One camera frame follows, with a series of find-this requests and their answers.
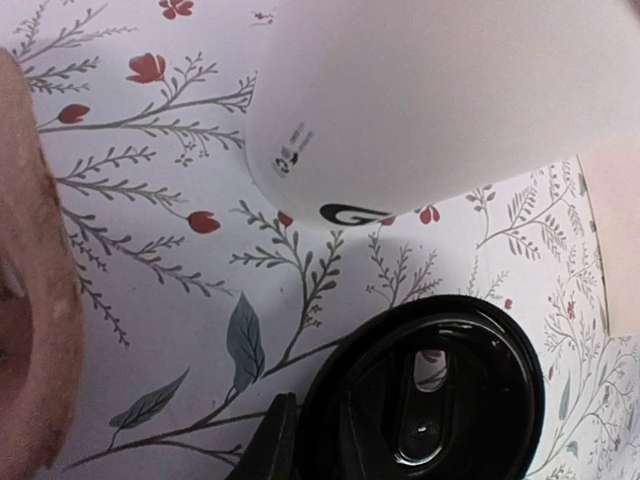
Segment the black lid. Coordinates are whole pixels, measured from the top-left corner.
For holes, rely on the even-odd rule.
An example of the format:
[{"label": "black lid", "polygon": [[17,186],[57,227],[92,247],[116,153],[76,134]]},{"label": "black lid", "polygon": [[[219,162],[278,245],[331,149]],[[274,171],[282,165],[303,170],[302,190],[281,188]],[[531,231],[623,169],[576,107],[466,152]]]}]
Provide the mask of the black lid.
[{"label": "black lid", "polygon": [[[444,351],[447,362],[444,382],[429,393],[414,381],[424,350]],[[347,431],[347,404],[375,433]],[[354,461],[343,458],[344,446],[379,434],[389,455],[377,462],[393,463],[394,480],[516,480],[543,417],[540,364],[516,322],[483,300],[435,296],[378,315],[329,357],[300,414],[295,463],[301,480],[339,480]]]}]

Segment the floral wallpaper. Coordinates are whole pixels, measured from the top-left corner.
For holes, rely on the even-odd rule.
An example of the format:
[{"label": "floral wallpaper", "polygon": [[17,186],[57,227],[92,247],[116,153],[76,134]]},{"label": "floral wallpaper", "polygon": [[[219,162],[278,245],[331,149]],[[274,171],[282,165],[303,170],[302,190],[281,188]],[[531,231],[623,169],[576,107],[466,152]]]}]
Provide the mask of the floral wallpaper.
[{"label": "floral wallpaper", "polygon": [[275,7],[3,4],[87,312],[78,416],[41,478],[223,479],[273,395],[303,396],[344,335],[463,293],[507,310],[539,353],[547,411],[526,478],[639,479],[639,342],[606,334],[578,158],[373,227],[308,230],[244,164]]}]

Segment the printed logo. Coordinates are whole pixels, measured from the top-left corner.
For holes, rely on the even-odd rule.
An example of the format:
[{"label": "printed logo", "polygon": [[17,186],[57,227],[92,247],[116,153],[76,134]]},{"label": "printed logo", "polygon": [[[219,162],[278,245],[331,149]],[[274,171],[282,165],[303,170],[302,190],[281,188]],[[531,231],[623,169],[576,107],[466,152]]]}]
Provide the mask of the printed logo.
[{"label": "printed logo", "polygon": [[369,210],[367,208],[354,207],[352,205],[342,205],[339,203],[329,203],[320,208],[320,215],[325,220],[343,225],[345,227],[356,227],[367,225],[387,218],[390,213]]},{"label": "printed logo", "polygon": [[273,168],[280,178],[286,178],[292,168],[298,164],[300,156],[313,138],[313,132],[306,132],[305,125],[300,122],[289,137],[289,144],[280,149],[280,156],[273,161]]}]

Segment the skin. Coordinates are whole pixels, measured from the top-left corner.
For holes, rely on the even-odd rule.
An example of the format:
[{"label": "skin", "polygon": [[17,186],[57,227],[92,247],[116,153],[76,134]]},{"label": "skin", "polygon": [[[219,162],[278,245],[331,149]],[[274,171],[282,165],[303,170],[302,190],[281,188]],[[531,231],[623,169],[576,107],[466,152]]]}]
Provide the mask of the skin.
[{"label": "skin", "polygon": [[5,50],[0,112],[0,478],[24,480],[52,465],[70,428],[83,313],[29,87]]}]

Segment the white plastic object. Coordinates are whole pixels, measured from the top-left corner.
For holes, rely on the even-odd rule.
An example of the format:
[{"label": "white plastic object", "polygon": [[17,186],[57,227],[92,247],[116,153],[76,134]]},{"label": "white plastic object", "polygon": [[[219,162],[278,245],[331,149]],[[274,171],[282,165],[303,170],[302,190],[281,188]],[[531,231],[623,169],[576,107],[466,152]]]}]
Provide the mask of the white plastic object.
[{"label": "white plastic object", "polygon": [[362,225],[640,125],[624,0],[281,0],[247,157],[296,220]]}]

